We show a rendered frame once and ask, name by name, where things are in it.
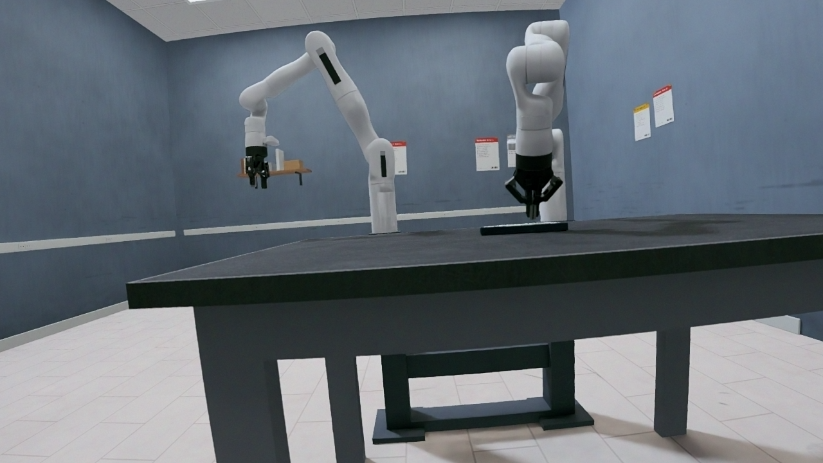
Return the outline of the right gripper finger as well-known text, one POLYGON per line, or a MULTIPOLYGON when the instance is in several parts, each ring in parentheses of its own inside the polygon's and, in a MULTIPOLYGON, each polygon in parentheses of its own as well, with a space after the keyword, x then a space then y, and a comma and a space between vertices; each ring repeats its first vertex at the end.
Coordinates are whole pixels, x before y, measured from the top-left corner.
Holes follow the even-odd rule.
POLYGON ((245 156, 245 174, 249 174, 249 182, 250 187, 256 187, 257 185, 257 177, 255 176, 262 166, 262 162, 258 162, 258 166, 253 168, 253 156, 245 156))
POLYGON ((270 177, 268 162, 262 162, 262 167, 264 168, 264 171, 258 172, 258 175, 260 175, 260 178, 261 178, 261 187, 262 188, 268 188, 267 187, 267 179, 268 179, 268 177, 270 177))

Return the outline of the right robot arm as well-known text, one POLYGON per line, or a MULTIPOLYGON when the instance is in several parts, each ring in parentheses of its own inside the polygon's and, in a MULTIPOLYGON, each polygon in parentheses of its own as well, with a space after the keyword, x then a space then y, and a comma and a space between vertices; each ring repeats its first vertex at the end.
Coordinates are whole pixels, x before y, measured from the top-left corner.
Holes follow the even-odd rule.
POLYGON ((243 90, 239 96, 241 106, 251 112, 251 117, 245 118, 245 147, 279 145, 279 141, 273 136, 266 137, 265 98, 279 96, 286 88, 291 87, 292 83, 318 68, 333 100, 361 145, 370 167, 368 193, 372 233, 397 232, 393 145, 388 140, 378 139, 361 92, 342 68, 335 45, 329 36, 319 30, 313 30, 305 39, 305 49, 307 52, 298 60, 277 69, 264 81, 243 90))

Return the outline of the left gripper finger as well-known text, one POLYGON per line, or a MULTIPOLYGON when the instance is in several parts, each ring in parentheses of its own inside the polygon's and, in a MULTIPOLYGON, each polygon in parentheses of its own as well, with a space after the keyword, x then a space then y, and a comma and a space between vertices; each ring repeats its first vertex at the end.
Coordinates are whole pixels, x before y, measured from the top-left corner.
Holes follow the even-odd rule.
POLYGON ((552 177, 552 180, 550 181, 550 184, 548 185, 546 190, 544 190, 544 192, 543 192, 543 183, 544 183, 544 177, 539 176, 538 177, 538 182, 537 182, 537 190, 533 190, 533 197, 532 197, 533 220, 536 220, 538 215, 539 215, 539 203, 547 202, 550 199, 550 197, 552 197, 554 195, 554 193, 558 190, 558 188, 561 185, 563 185, 563 181, 561 180, 561 178, 559 178, 555 175, 552 177))
POLYGON ((516 188, 516 181, 512 177, 509 181, 505 181, 506 189, 516 197, 519 203, 526 203, 526 215, 530 220, 533 220, 533 203, 532 203, 532 180, 531 177, 525 178, 526 191, 525 196, 520 194, 516 188))

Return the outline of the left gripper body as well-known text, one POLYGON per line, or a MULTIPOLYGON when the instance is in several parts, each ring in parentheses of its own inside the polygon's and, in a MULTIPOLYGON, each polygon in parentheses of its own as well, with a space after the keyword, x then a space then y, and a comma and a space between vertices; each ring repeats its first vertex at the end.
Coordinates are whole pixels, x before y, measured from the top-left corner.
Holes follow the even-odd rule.
POLYGON ((512 176, 524 190, 526 190, 526 177, 531 177, 532 190, 537 190, 538 177, 543 176, 544 188, 554 176, 552 153, 542 156, 522 156, 516 153, 516 169, 512 176))

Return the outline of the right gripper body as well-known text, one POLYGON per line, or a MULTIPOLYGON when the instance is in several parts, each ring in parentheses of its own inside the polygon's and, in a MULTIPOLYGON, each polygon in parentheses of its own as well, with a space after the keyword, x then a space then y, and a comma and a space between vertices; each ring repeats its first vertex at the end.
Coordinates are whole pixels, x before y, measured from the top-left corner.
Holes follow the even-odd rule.
MULTIPOLYGON (((267 157, 267 147, 264 147, 264 146, 245 147, 245 154, 246 154, 246 156, 253 156, 253 160, 255 160, 255 166, 253 166, 253 168, 256 168, 258 166, 258 162, 259 161, 264 162, 264 158, 267 157)), ((258 172, 262 172, 262 171, 264 171, 264 168, 262 166, 260 166, 260 169, 259 169, 258 172)))

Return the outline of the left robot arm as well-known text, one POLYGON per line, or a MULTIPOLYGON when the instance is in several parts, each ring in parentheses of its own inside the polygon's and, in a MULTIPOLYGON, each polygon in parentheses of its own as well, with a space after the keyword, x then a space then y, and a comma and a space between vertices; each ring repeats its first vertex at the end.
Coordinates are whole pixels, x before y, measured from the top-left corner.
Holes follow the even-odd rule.
POLYGON ((527 27, 525 45, 512 49, 507 57, 517 113, 516 140, 507 141, 507 149, 522 156, 552 153, 552 170, 563 181, 547 202, 540 203, 541 222, 567 220, 563 132, 552 129, 552 122, 563 107, 569 38, 564 20, 532 23, 527 27), (526 87, 531 83, 537 83, 533 93, 526 87))

